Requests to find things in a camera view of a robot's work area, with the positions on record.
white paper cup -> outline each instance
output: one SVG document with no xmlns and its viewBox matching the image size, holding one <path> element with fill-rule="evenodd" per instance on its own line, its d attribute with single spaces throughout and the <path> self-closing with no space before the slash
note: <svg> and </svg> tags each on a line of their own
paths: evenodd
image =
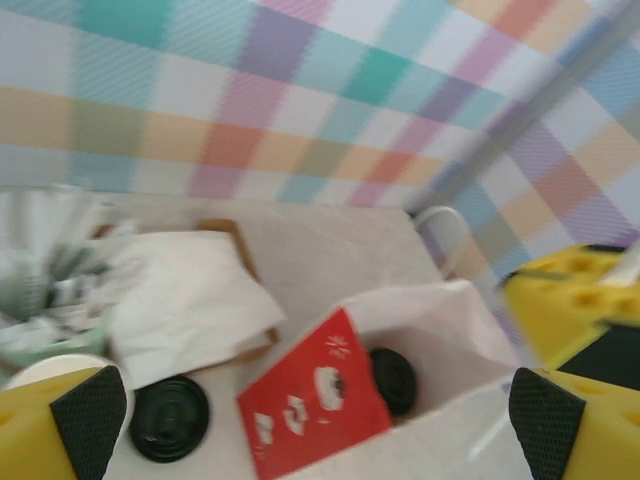
<svg viewBox="0 0 640 480">
<path fill-rule="evenodd" d="M 111 360 L 97 355 L 88 354 L 69 354 L 58 355 L 57 357 L 50 357 L 42 360 L 38 363 L 34 363 L 30 367 L 18 372 L 9 379 L 5 385 L 5 390 L 11 390 L 12 388 L 21 387 L 30 383 L 39 382 L 51 377 L 57 377 L 58 375 L 64 375 L 65 373 L 76 372 L 85 368 L 103 368 L 109 365 L 118 367 Z M 135 393 L 133 391 L 133 383 L 129 375 L 120 367 L 120 376 L 122 377 L 122 383 L 127 396 L 127 412 L 124 417 L 124 422 L 120 428 L 120 434 L 118 435 L 118 441 L 122 438 L 124 433 L 129 428 L 131 422 L 131 416 L 133 415 L 133 408 L 135 406 Z"/>
</svg>

yellow plastic part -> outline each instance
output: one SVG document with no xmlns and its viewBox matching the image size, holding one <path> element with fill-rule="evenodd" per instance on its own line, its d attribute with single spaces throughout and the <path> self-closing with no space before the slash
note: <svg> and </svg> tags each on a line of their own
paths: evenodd
<svg viewBox="0 0 640 480">
<path fill-rule="evenodd" d="M 558 371 L 534 370 L 585 400 L 562 480 L 640 477 L 640 392 Z"/>
<path fill-rule="evenodd" d="M 602 336 L 603 319 L 640 327 L 640 284 L 596 283 L 619 258 L 571 247 L 523 265 L 506 282 L 507 303 L 545 367 L 559 368 Z"/>
<path fill-rule="evenodd" d="M 0 392 L 0 478 L 76 479 L 49 404 L 99 371 L 88 368 Z"/>
</svg>

pastel plaid pattern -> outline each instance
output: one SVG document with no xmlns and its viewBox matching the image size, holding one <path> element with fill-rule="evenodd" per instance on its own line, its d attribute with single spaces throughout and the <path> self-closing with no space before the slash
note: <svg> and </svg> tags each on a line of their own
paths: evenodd
<svg viewBox="0 0 640 480">
<path fill-rule="evenodd" d="M 472 230 L 457 274 L 479 287 L 514 343 L 523 345 L 496 300 L 499 280 L 531 259 L 577 243 L 628 246 L 638 240 L 639 191 L 637 32 L 449 199 Z M 443 262 L 451 241 L 433 230 L 422 233 Z"/>
<path fill-rule="evenodd" d="M 0 184 L 398 205 L 593 17 L 586 0 L 0 0 Z"/>
</svg>

red paper bag label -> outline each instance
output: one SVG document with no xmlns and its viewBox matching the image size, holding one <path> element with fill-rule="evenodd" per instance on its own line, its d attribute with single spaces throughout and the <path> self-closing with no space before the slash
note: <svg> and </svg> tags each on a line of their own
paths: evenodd
<svg viewBox="0 0 640 480">
<path fill-rule="evenodd" d="M 369 355 L 344 309 L 237 401 L 261 480 L 293 472 L 391 428 Z"/>
</svg>

white table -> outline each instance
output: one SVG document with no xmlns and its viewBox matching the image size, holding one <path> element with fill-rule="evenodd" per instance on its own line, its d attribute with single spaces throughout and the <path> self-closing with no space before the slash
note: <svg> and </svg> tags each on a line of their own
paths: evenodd
<svg viewBox="0 0 640 480">
<path fill-rule="evenodd" d="M 409 218 L 400 210 L 140 194 L 111 198 L 154 230 L 188 229 L 198 218 L 237 220 L 262 283 L 287 314 L 288 321 L 279 329 L 284 342 L 346 297 L 384 285 L 440 279 Z M 210 430 L 193 454 L 172 464 L 156 464 L 138 455 L 127 438 L 116 448 L 105 479 L 255 478 L 234 400 L 246 368 L 214 367 L 191 375 L 213 403 Z M 330 472 L 319 471 L 302 470 L 295 476 L 331 478 Z"/>
</svg>

